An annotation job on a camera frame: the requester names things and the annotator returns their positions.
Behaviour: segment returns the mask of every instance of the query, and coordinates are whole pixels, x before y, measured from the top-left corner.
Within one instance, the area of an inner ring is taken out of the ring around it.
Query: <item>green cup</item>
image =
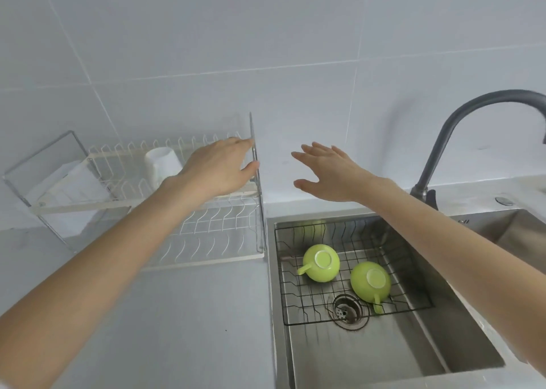
[[[303,263],[297,275],[307,274],[316,282],[331,282],[340,272],[338,253],[324,244],[313,245],[305,251]]]
[[[373,304],[373,310],[383,314],[381,302],[389,296],[390,277],[375,262],[361,262],[351,271],[351,287],[362,300]]]

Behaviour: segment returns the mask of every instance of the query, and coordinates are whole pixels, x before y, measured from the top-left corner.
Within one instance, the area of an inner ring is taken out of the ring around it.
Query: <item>hand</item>
[[[241,169],[253,143],[252,139],[230,137],[203,146],[190,156],[177,176],[165,179],[162,186],[176,189],[189,185],[191,195],[200,202],[235,192],[256,174],[260,165],[258,161],[252,161]]]
[[[327,148],[313,142],[312,146],[301,145],[301,149],[304,153],[292,152],[292,156],[309,166],[318,176],[318,182],[297,179],[294,186],[317,198],[334,202],[359,202],[367,183],[377,178],[335,146]]]

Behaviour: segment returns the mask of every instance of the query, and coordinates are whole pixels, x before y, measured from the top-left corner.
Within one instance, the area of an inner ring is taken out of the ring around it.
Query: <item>black wire rack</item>
[[[390,276],[392,286],[389,297],[381,303],[382,315],[433,306],[415,251],[379,217],[277,228],[275,241],[287,326],[336,321],[332,302],[338,296],[355,296],[351,270],[364,261],[378,263]],[[340,257],[340,272],[331,282],[315,282],[307,275],[297,275],[305,251],[315,244],[329,245]],[[359,301],[367,306],[364,316],[378,315],[373,304]]]

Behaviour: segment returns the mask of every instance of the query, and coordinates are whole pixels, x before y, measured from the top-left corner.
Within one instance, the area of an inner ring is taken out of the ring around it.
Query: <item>tile wall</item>
[[[545,0],[0,0],[0,169],[64,130],[87,146],[248,131],[266,202],[305,198],[289,155],[338,144],[411,186],[445,118],[546,92]],[[457,128],[434,183],[546,172],[532,109]],[[30,225],[0,186],[0,229]]]

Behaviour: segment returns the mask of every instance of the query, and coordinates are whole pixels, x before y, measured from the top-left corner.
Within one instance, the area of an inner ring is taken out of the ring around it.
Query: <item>sink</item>
[[[527,211],[452,218],[545,272],[546,225]],[[333,282],[297,276],[313,244],[338,253]],[[361,387],[504,366],[449,284],[374,214],[270,219],[268,250],[277,388]],[[350,287],[351,269],[366,260],[391,277],[383,315]]]

